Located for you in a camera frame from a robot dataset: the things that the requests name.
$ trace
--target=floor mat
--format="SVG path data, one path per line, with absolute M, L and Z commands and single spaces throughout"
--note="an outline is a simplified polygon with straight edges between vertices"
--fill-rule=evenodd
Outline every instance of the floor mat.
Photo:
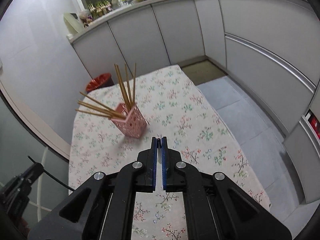
M 182 68 L 182 71 L 196 86 L 226 75 L 209 60 L 185 66 Z

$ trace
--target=silver screw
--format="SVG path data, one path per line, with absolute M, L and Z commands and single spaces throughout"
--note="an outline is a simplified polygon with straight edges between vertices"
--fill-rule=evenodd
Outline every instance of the silver screw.
M 104 174 L 102 172 L 97 172 L 93 176 L 96 180 L 100 180 L 104 177 Z
M 185 162 L 177 162 L 177 163 L 176 163 L 176 166 L 177 166 L 177 168 L 179 168 L 179 169 L 183 169 L 183 168 L 185 168 L 187 165 L 186 165 Z
M 141 162 L 134 162 L 134 163 L 132 163 L 132 167 L 134 167 L 135 169 L 141 168 L 142 163 Z
M 221 172 L 217 172 L 214 177 L 217 179 L 217 180 L 223 180 L 224 179 L 224 174 L 221 173 Z

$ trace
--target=white tablecloth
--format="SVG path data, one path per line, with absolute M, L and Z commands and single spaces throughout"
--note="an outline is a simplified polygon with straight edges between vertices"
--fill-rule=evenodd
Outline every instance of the white tablecloth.
M 95 90 L 90 96 L 113 108 L 122 101 L 119 85 Z M 205 173 L 222 171 L 269 210 L 270 200 L 238 142 L 178 65 L 138 77 L 136 102 L 149 123 L 140 139 L 125 137 L 108 119 L 76 114 L 69 163 L 71 187 L 77 188 L 97 171 L 119 171 L 150 148 L 153 136 L 167 136 L 168 147 L 179 151 L 183 161 Z M 137 193 L 132 239 L 188 239 L 182 193 L 164 192 L 159 176 L 158 164 L 156 192 Z

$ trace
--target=floral tablecloth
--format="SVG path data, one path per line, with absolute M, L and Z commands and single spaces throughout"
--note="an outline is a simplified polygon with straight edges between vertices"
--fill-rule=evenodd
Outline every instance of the floral tablecloth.
M 113 108 L 122 101 L 119 85 L 95 90 L 90 96 Z M 108 119 L 76 114 L 69 163 L 71 187 L 77 188 L 97 171 L 119 171 L 135 161 L 141 150 L 150 148 L 153 136 L 166 136 L 168 147 L 181 152 L 183 161 L 205 173 L 222 171 L 269 210 L 270 200 L 238 142 L 178 65 L 138 77 L 136 102 L 149 123 L 140 139 L 125 137 Z M 161 183 L 158 164 L 156 192 L 137 193 L 132 239 L 188 239 L 182 193 L 167 194 Z

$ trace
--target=trash can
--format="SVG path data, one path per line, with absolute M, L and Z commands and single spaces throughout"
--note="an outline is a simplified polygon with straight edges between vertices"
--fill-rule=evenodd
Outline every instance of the trash can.
M 94 79 L 92 79 L 89 84 L 87 85 L 85 91 L 87 93 L 96 90 L 98 88 L 105 88 L 105 87 L 111 87 L 114 85 L 114 82 L 111 78 L 110 73 L 104 73 Z

